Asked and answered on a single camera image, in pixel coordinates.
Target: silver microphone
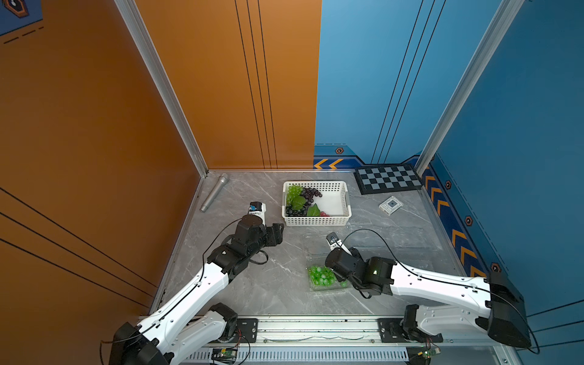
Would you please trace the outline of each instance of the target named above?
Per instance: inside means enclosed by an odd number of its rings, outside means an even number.
[[[213,189],[209,193],[209,196],[207,196],[207,198],[205,199],[205,202],[201,206],[202,212],[206,211],[211,206],[211,203],[213,203],[213,200],[215,200],[217,195],[219,195],[219,191],[221,191],[221,189],[225,186],[225,184],[227,184],[228,181],[229,181],[229,176],[227,176],[226,173],[219,176],[217,183],[215,184],[215,186],[213,187]]]

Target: blue wall panel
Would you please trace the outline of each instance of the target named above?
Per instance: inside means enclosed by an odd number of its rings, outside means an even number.
[[[348,145],[365,163],[421,151],[499,3],[324,0],[315,143]]]
[[[466,204],[535,313],[584,299],[584,3],[525,2],[439,148]],[[530,318],[533,329],[584,319],[584,303]],[[578,340],[584,324],[538,332]],[[526,364],[582,363],[584,345]]]

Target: chessboard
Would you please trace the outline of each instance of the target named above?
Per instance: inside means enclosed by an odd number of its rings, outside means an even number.
[[[355,169],[361,194],[402,192],[422,188],[422,181],[410,164],[375,165]]]

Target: orange chevron arrow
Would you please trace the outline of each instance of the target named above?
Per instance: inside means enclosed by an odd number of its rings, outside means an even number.
[[[436,181],[436,178],[434,176],[426,176],[426,190],[428,190],[428,180]]]
[[[323,162],[325,162],[327,160],[328,160],[328,158],[322,159],[319,163],[317,163],[316,165],[314,165],[314,167],[316,167],[317,169],[321,169],[322,170],[321,165],[322,165]]]
[[[438,215],[440,215],[440,207],[441,207],[441,206],[447,206],[447,207],[450,207],[450,204],[448,204],[448,202],[447,202],[447,201],[444,201],[444,200],[440,200],[440,199],[438,199],[438,208],[437,208]]]
[[[477,269],[476,267],[474,267],[473,265],[471,265],[471,276],[475,277],[475,276],[482,276],[482,277],[486,277],[486,274],[482,271],[480,271],[479,269]]]
[[[452,246],[456,247],[456,237],[467,239],[466,235],[457,230],[452,230]]]
[[[331,169],[336,169],[335,165],[338,164],[342,160],[343,160],[342,158],[339,158],[338,160],[336,160],[335,162],[333,162],[332,164],[330,164],[329,167]]]
[[[462,262],[463,265],[464,265],[464,255],[465,254],[466,255],[471,255],[472,257],[477,258],[477,256],[475,255],[475,253],[473,251],[469,250],[466,247],[462,247],[461,246],[461,248],[460,248],[460,262]]]
[[[441,193],[442,190],[438,189],[437,187],[433,187],[431,189],[431,191],[432,191],[431,199],[432,199],[432,203],[434,203],[434,193]]]

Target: black cable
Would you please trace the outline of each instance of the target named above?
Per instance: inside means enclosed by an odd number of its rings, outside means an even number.
[[[35,213],[37,213],[38,215],[40,215],[41,217],[45,218],[46,220],[48,220],[49,222],[53,223],[54,225],[56,225],[57,227],[61,228],[63,231],[69,233],[70,235],[72,235],[73,237],[75,237],[76,239],[80,240],[81,242],[85,243],[87,246],[91,247],[92,249],[96,250],[97,252],[101,253],[103,256],[107,257],[108,259],[112,260],[113,262],[115,262],[116,264],[120,265],[121,267],[123,267],[124,269],[128,270],[129,272],[131,272],[132,274],[136,275],[137,277],[141,278],[142,280],[146,281],[148,284],[154,286],[155,288],[158,288],[157,285],[152,284],[150,281],[146,280],[145,278],[141,277],[140,275],[138,275],[137,273],[133,272],[132,270],[130,270],[129,268],[125,267],[124,265],[122,265],[120,262],[114,260],[111,256],[108,256],[107,254],[105,254],[105,252],[101,251],[100,249],[98,249],[97,247],[91,245],[89,242],[87,242],[86,240],[82,239],[81,237],[77,236],[76,234],[74,234],[73,232],[71,232],[70,230],[66,229],[65,227],[63,227],[62,225],[60,225],[59,223],[55,222],[54,220],[52,220],[51,218],[47,217],[46,215],[44,215],[43,213],[39,212],[38,210],[36,210],[35,208],[31,207],[30,205],[26,204],[25,202],[23,202],[21,199],[18,199],[16,196],[10,194],[9,192],[7,192],[5,189],[3,189],[2,187],[0,187],[0,190],[3,191],[4,193],[10,195],[10,197],[12,197],[13,199],[15,199],[16,201],[18,201],[19,203],[23,204],[24,206],[26,206],[27,208],[31,209],[32,211],[34,211]]]
[[[19,250],[21,250],[22,252],[26,252],[26,253],[28,253],[29,255],[31,255],[31,256],[34,256],[34,257],[36,257],[36,258],[38,258],[38,259],[41,259],[42,261],[45,261],[45,262],[47,262],[47,263],[49,263],[49,264],[51,264],[51,265],[54,265],[54,266],[58,267],[59,269],[65,270],[66,272],[68,272],[68,273],[70,273],[70,274],[73,274],[73,275],[75,275],[76,277],[80,277],[80,278],[82,278],[82,279],[84,279],[84,280],[87,280],[88,282],[90,282],[90,283],[92,283],[92,284],[95,284],[95,285],[97,285],[97,286],[99,286],[99,287],[101,287],[101,288],[104,288],[104,289],[105,289],[105,290],[107,290],[107,291],[111,291],[112,293],[114,293],[114,294],[117,294],[117,295],[121,296],[122,298],[126,298],[126,299],[128,299],[128,300],[131,300],[132,302],[134,302],[134,303],[136,303],[136,304],[139,304],[139,305],[141,305],[141,306],[142,306],[142,307],[144,307],[144,308],[150,308],[149,306],[147,306],[147,305],[144,305],[144,304],[142,304],[142,303],[140,303],[140,302],[138,302],[138,301],[136,301],[136,300],[133,300],[132,298],[126,297],[124,294],[120,294],[120,293],[118,293],[117,291],[115,291],[115,290],[112,290],[112,289],[110,289],[110,288],[108,288],[108,287],[105,287],[105,286],[103,286],[103,285],[101,285],[101,284],[98,284],[98,283],[96,283],[95,281],[93,281],[93,280],[91,280],[91,279],[87,279],[85,276],[81,276],[81,275],[79,275],[78,273],[75,273],[75,272],[73,272],[73,271],[71,271],[71,270],[69,270],[69,269],[66,269],[66,268],[62,267],[61,265],[58,265],[58,264],[56,264],[56,263],[54,263],[54,262],[52,262],[52,261],[49,261],[49,260],[47,260],[47,259],[45,259],[45,258],[42,258],[41,256],[39,256],[39,255],[36,255],[35,253],[32,253],[32,252],[30,252],[30,251],[27,251],[27,250],[23,249],[22,247],[19,247],[19,246],[15,245],[15,244],[13,244],[13,243],[11,243],[11,242],[8,242],[8,241],[7,241],[7,240],[5,240],[5,239],[2,239],[2,238],[0,238],[0,241],[2,241],[2,242],[4,242],[5,244],[7,244],[7,245],[10,245],[10,246],[12,246],[12,247],[14,247],[14,248],[18,248],[18,249],[19,249]]]
[[[391,256],[393,256],[393,257],[394,257],[395,261],[396,261],[397,263],[399,263],[399,264],[400,264],[400,266],[401,266],[401,267],[403,267],[403,268],[404,268],[404,270],[406,270],[406,271],[407,271],[408,273],[410,273],[411,275],[418,276],[418,277],[422,277],[422,278],[424,278],[424,279],[426,279],[426,280],[435,281],[435,282],[437,282],[437,283],[450,284],[450,285],[461,286],[461,287],[465,287],[465,288],[468,288],[468,287],[470,287],[468,284],[450,283],[450,282],[448,282],[448,281],[442,281],[442,280],[433,279],[433,278],[430,278],[430,277],[420,276],[420,275],[418,275],[418,274],[416,274],[416,273],[414,273],[414,272],[410,271],[410,270],[409,270],[407,267],[405,267],[405,266],[404,266],[404,264],[402,264],[402,263],[401,263],[401,261],[399,261],[399,260],[398,260],[398,258],[395,256],[394,252],[391,250],[390,246],[387,244],[387,242],[384,240],[384,238],[383,238],[383,237],[382,237],[382,236],[381,236],[379,233],[375,232],[374,230],[370,230],[369,228],[359,228],[358,230],[354,230],[353,232],[349,233],[349,234],[347,235],[347,237],[345,237],[345,240],[343,241],[343,244],[346,246],[346,241],[347,241],[347,239],[348,239],[348,238],[349,238],[349,237],[350,237],[350,236],[351,236],[353,233],[355,233],[355,232],[359,232],[359,231],[370,231],[370,232],[373,232],[373,233],[375,233],[375,234],[376,234],[376,235],[377,235],[379,238],[381,238],[381,240],[383,241],[383,243],[386,245],[387,249],[390,251],[390,253],[391,253]],[[520,317],[520,318],[523,320],[523,323],[525,323],[525,325],[527,326],[527,329],[529,330],[529,332],[530,332],[531,336],[533,337],[533,340],[534,340],[534,341],[535,341],[535,343],[536,343],[537,352],[533,351],[533,350],[532,350],[531,348],[529,348],[529,347],[527,347],[526,349],[527,349],[527,350],[529,350],[529,351],[531,351],[532,353],[534,353],[534,354],[536,354],[536,355],[539,355],[539,354],[540,354],[540,345],[537,343],[537,338],[536,338],[535,334],[533,333],[533,331],[531,330],[531,327],[529,326],[529,323],[527,323],[527,319],[526,319],[526,318],[524,318],[524,317],[522,316],[521,312],[520,312],[520,311],[519,311],[517,308],[515,308],[515,306],[514,306],[514,305],[513,305],[511,302],[509,302],[507,299],[505,299],[505,298],[501,297],[500,295],[498,295],[498,294],[495,294],[495,293],[493,293],[493,292],[492,292],[492,291],[490,291],[490,290],[483,289],[483,288],[479,288],[479,287],[476,287],[475,289],[476,289],[476,290],[481,290],[481,291],[484,291],[484,292],[486,292],[486,293],[489,293],[489,294],[490,294],[490,295],[492,295],[492,296],[495,296],[495,297],[497,297],[497,298],[499,298],[499,299],[501,299],[501,300],[505,301],[507,304],[509,304],[509,305],[511,306],[511,308],[513,308],[513,309],[514,309],[514,310],[515,310],[515,311],[516,311],[516,312],[519,314],[519,317]]]
[[[95,266],[95,267],[96,267],[96,268],[98,268],[99,270],[101,270],[101,271],[103,271],[103,272],[105,272],[105,273],[108,273],[108,274],[110,274],[111,276],[115,277],[115,278],[116,278],[116,279],[118,279],[118,280],[121,280],[121,281],[123,281],[124,283],[128,284],[128,285],[129,285],[129,286],[131,286],[132,288],[135,288],[135,289],[137,289],[137,290],[140,290],[142,293],[146,294],[147,296],[154,298],[154,296],[152,296],[152,295],[148,294],[146,291],[144,291],[144,290],[142,290],[142,289],[138,288],[138,287],[137,287],[137,286],[135,286],[135,285],[132,285],[132,284],[130,284],[129,282],[127,282],[127,281],[125,281],[124,279],[122,279],[121,277],[119,277],[119,276],[117,276],[117,275],[115,275],[115,274],[113,274],[113,273],[110,273],[110,272],[109,272],[109,271],[107,271],[106,269],[102,268],[101,266],[99,266],[99,265],[97,265],[97,264],[94,264],[93,262],[91,262],[91,261],[87,260],[85,257],[83,257],[83,256],[81,256],[81,255],[78,255],[77,253],[75,253],[75,252],[71,251],[70,249],[68,249],[68,248],[66,248],[66,247],[64,247],[64,246],[61,246],[60,244],[56,243],[56,242],[55,242],[55,241],[53,241],[52,239],[50,239],[50,238],[48,238],[48,237],[46,237],[46,236],[44,236],[44,235],[42,235],[42,234],[38,233],[37,231],[33,230],[32,228],[30,228],[30,227],[28,227],[28,226],[26,226],[26,225],[24,225],[24,224],[20,223],[19,221],[17,221],[16,219],[14,219],[14,218],[12,218],[12,217],[9,217],[8,215],[6,215],[6,214],[2,213],[1,211],[0,211],[0,215],[2,215],[2,216],[3,216],[3,217],[5,217],[5,218],[8,218],[8,219],[10,219],[10,220],[11,220],[11,221],[13,221],[14,223],[16,223],[16,224],[18,224],[19,226],[21,226],[21,227],[23,227],[23,228],[25,228],[25,229],[29,230],[30,232],[32,232],[32,233],[34,233],[34,234],[36,234],[37,236],[39,236],[39,237],[41,237],[41,238],[44,238],[46,241],[48,241],[48,242],[51,242],[53,245],[55,245],[55,246],[57,246],[57,247],[60,247],[60,248],[62,248],[63,250],[65,250],[65,251],[69,252],[69,253],[70,253],[70,254],[72,254],[72,255],[75,255],[76,257],[78,257],[78,258],[82,259],[83,261],[87,262],[88,264]]]
[[[572,303],[568,303],[568,304],[560,305],[559,307],[550,308],[550,309],[548,309],[548,310],[541,311],[541,312],[538,312],[538,313],[530,314],[530,315],[528,315],[528,317],[533,317],[534,315],[538,315],[538,314],[542,314],[542,313],[547,313],[547,312],[555,311],[555,310],[558,310],[558,309],[560,309],[560,308],[568,307],[568,306],[570,306],[570,305],[574,305],[574,304],[578,304],[578,303],[582,303],[582,302],[584,302],[584,299],[582,299],[582,300],[577,300],[577,301],[575,301],[575,302],[572,302]]]
[[[566,327],[566,326],[570,326],[570,325],[576,325],[578,323],[582,323],[584,322],[584,319],[581,321],[576,321],[576,322],[570,322],[570,323],[564,323],[563,325],[557,325],[557,326],[553,326],[553,327],[547,327],[547,328],[542,328],[542,329],[536,329],[534,332],[541,332],[541,331],[547,331],[549,329],[554,329],[554,328],[560,328],[560,327]]]
[[[412,41],[413,31],[416,29],[416,24],[418,23],[418,17],[420,16],[420,11],[422,10],[422,5],[424,4],[424,0],[420,3],[420,8],[418,9],[418,15],[416,15],[416,21],[413,23],[412,33],[409,35],[408,45],[405,47],[404,58],[402,59],[402,64],[399,66],[398,76],[395,79],[394,90],[391,92],[390,103],[387,105],[387,110],[385,111],[385,117],[383,118],[383,123],[381,124],[381,130],[379,131],[379,136],[377,137],[377,143],[375,143],[375,149],[373,150],[373,155],[371,156],[371,163],[373,163],[373,159],[375,158],[375,152],[377,152],[377,147],[379,146],[379,140],[381,139],[381,133],[383,132],[383,127],[385,126],[385,121],[387,119],[387,113],[390,111],[391,101],[394,99],[395,89],[398,86],[399,76],[401,75],[401,70],[404,67],[405,56],[408,54],[409,44]]]
[[[576,342],[584,342],[584,338],[579,339],[579,340],[573,340],[573,341],[566,341],[566,342],[558,342],[558,343],[550,343],[549,345],[541,345],[539,346],[539,348],[541,347],[552,347],[552,346],[559,346],[559,345],[567,345],[569,343],[576,343]]]
[[[264,251],[264,250],[260,250],[260,251],[258,251],[258,252],[261,252],[261,253],[263,253],[264,255],[266,255],[266,260],[265,260],[264,262],[257,262],[257,261],[254,261],[254,260],[252,260],[252,259],[249,259],[249,262],[251,262],[251,263],[254,263],[254,264],[256,264],[256,265],[264,265],[264,264],[265,264],[265,263],[267,263],[267,261],[269,260],[269,257],[268,257],[268,255],[267,255],[266,251]]]
[[[256,121],[256,129],[258,130],[258,141],[261,141],[262,139],[259,136],[259,125],[258,125],[258,115],[255,112],[255,103],[253,102],[253,91],[252,91],[252,80],[249,77],[249,67],[248,67],[248,58],[245,55],[245,45],[244,45],[244,34],[241,31],[241,21],[239,20],[239,10],[237,9],[237,0],[233,0],[233,3],[235,4],[235,14],[237,15],[237,24],[239,24],[239,35],[241,36],[241,48],[244,51],[244,60],[245,60],[245,69],[248,73],[248,82],[249,82],[249,93],[252,97],[252,107],[253,107],[253,116],[255,117],[255,121]],[[262,144],[259,144],[259,151],[262,154],[262,164],[263,164],[263,168],[266,168],[266,163],[263,160],[263,149],[262,149]]]
[[[272,157],[270,156],[270,143],[268,142],[268,139],[267,139],[266,112],[263,109],[262,87],[259,84],[258,57],[256,56],[256,53],[255,53],[255,42],[253,41],[252,15],[249,11],[249,1],[245,0],[245,3],[248,6],[249,31],[252,35],[253,60],[255,61],[255,64],[256,64],[256,76],[258,77],[259,101],[262,104],[263,131],[266,134],[267,158],[270,161],[270,169],[271,169],[272,168]]]
[[[366,297],[366,296],[365,296],[365,294],[363,294],[363,292],[362,292],[362,291],[360,291],[359,289],[357,289],[357,291],[358,291],[358,292],[359,292],[359,294],[361,294],[361,296],[362,296],[363,298],[365,298],[365,299],[371,299],[371,297],[372,297],[371,293],[369,293],[369,296],[368,296],[368,297]]]
[[[444,10],[445,5],[446,5],[446,0],[444,0],[444,2],[442,3],[442,8],[440,9],[440,13],[438,14],[438,19],[436,20],[436,24],[434,24],[434,29],[432,30],[432,35],[430,35],[430,40],[428,41],[428,44],[426,45],[426,50],[424,51],[424,56],[422,57],[422,60],[420,62],[420,67],[418,67],[416,77],[414,77],[414,79],[413,79],[412,88],[409,90],[408,98],[405,101],[404,108],[402,109],[402,114],[399,117],[398,125],[395,127],[394,136],[391,138],[390,146],[387,148],[387,153],[385,154],[385,159],[383,160],[383,163],[386,162],[387,156],[390,154],[391,146],[394,143],[395,135],[397,134],[399,125],[401,124],[401,120],[404,117],[405,108],[408,107],[409,97],[412,96],[413,87],[416,85],[416,80],[418,80],[418,75],[420,74],[420,70],[422,69],[422,64],[424,63],[424,59],[426,58],[426,53],[428,52],[428,48],[430,47],[430,42],[432,42],[432,38],[434,38],[434,32],[436,31],[436,27],[438,26],[438,22],[440,21],[440,16],[442,15],[442,10]]]
[[[244,339],[248,343],[248,353],[245,354],[245,359],[242,362],[240,362],[238,365],[243,364],[245,362],[245,360],[248,359],[248,356],[249,356],[250,352],[252,351],[252,345],[249,343],[249,340],[247,338],[245,338],[244,336],[241,336],[241,338]]]
[[[231,241],[233,239],[233,237],[235,237],[234,234],[230,234],[229,236],[225,237],[225,239],[223,239],[223,241],[221,242],[222,245],[227,244],[227,242]],[[267,261],[269,260],[269,256],[267,255],[266,251],[264,250],[259,250],[258,252],[263,253],[266,256],[266,260],[264,262],[258,262],[252,259],[249,259],[249,262],[254,263],[256,265],[264,265],[265,263],[267,263]]]
[[[262,31],[263,65],[266,68],[267,101],[270,105],[270,120],[272,121],[272,140],[274,141],[274,156],[276,157],[276,168],[278,168],[278,153],[276,152],[276,135],[274,134],[274,115],[272,115],[272,99],[270,97],[270,83],[267,80],[266,46],[263,43],[262,11],[258,1],[259,28]]]
[[[207,251],[209,251],[209,249],[211,248],[211,246],[213,245],[213,243],[215,243],[215,240],[216,240],[217,238],[219,238],[219,235],[220,235],[221,233],[223,233],[223,231],[225,231],[225,230],[227,229],[227,227],[229,227],[230,225],[232,225],[233,223],[235,223],[235,222],[237,222],[237,221],[239,221],[239,220],[241,220],[241,218],[237,218],[237,219],[236,219],[236,220],[234,220],[233,222],[231,222],[231,223],[229,223],[228,225],[226,225],[226,226],[225,226],[225,227],[224,227],[224,228],[223,228],[221,231],[219,231],[219,233],[217,234],[217,236],[215,236],[215,238],[213,238],[213,240],[211,241],[211,244],[209,245],[209,247],[207,247],[207,249],[206,249],[206,250],[203,252],[203,254],[201,255],[201,258],[202,258],[202,260],[203,260],[203,270],[201,271],[201,276],[199,277],[199,281],[198,281],[198,283],[200,283],[200,282],[201,282],[201,280],[203,279],[203,275],[205,274],[205,253],[207,253]],[[163,315],[162,317],[160,317],[160,321],[161,321],[161,320],[163,320],[163,319],[164,319],[164,318],[165,318],[165,317],[166,317],[166,316],[167,316],[167,315],[168,315],[170,312],[172,312],[172,310],[173,310],[173,309],[175,309],[175,308],[176,308],[176,306],[177,306],[177,305],[179,305],[179,304],[180,304],[180,302],[182,302],[182,301],[183,301],[183,299],[185,299],[187,296],[189,296],[189,294],[190,294],[190,293],[191,293],[193,290],[195,290],[195,288],[198,288],[198,287],[199,287],[199,285],[198,285],[198,284],[195,284],[195,285],[194,285],[194,286],[193,286],[193,287],[192,287],[192,288],[189,290],[189,292],[185,294],[185,296],[183,296],[183,297],[182,297],[182,298],[181,298],[181,299],[180,299],[178,302],[176,302],[176,304],[175,304],[175,305],[173,305],[173,306],[172,306],[172,308],[168,310],[168,312],[164,313],[164,315]]]
[[[119,342],[125,342],[125,341],[128,341],[128,340],[132,340],[132,339],[138,338],[138,337],[142,336],[143,334],[145,334],[146,332],[148,332],[155,325],[156,324],[151,325],[150,327],[148,327],[146,329],[146,331],[141,332],[141,333],[138,333],[136,336],[124,338],[123,340],[115,340],[115,341],[104,341],[104,340],[101,340],[101,341],[99,341],[99,361],[101,361],[101,363],[103,365],[102,345],[104,343],[119,343]]]
[[[432,14],[432,9],[434,9],[435,3],[436,3],[436,0],[432,1],[432,6],[430,7],[430,12],[428,13],[428,17],[426,18],[426,23],[424,24],[424,28],[422,29],[422,35],[420,36],[420,40],[418,41],[418,46],[416,47],[416,51],[413,53],[412,64],[409,66],[408,74],[405,77],[404,87],[402,88],[402,92],[399,94],[398,104],[395,106],[394,116],[391,118],[390,128],[387,130],[387,135],[385,136],[385,140],[383,141],[383,146],[381,146],[381,151],[379,152],[379,158],[377,159],[378,164],[381,161],[381,155],[383,154],[383,149],[385,148],[385,143],[387,143],[387,137],[390,136],[391,125],[394,123],[395,115],[398,112],[399,103],[401,102],[401,98],[404,95],[405,87],[408,84],[409,74],[410,74],[410,72],[412,72],[413,63],[414,63],[414,61],[416,61],[416,55],[418,54],[420,44],[422,44],[422,39],[424,38],[424,33],[426,33],[426,26],[428,25],[428,21],[430,20],[430,15]]]

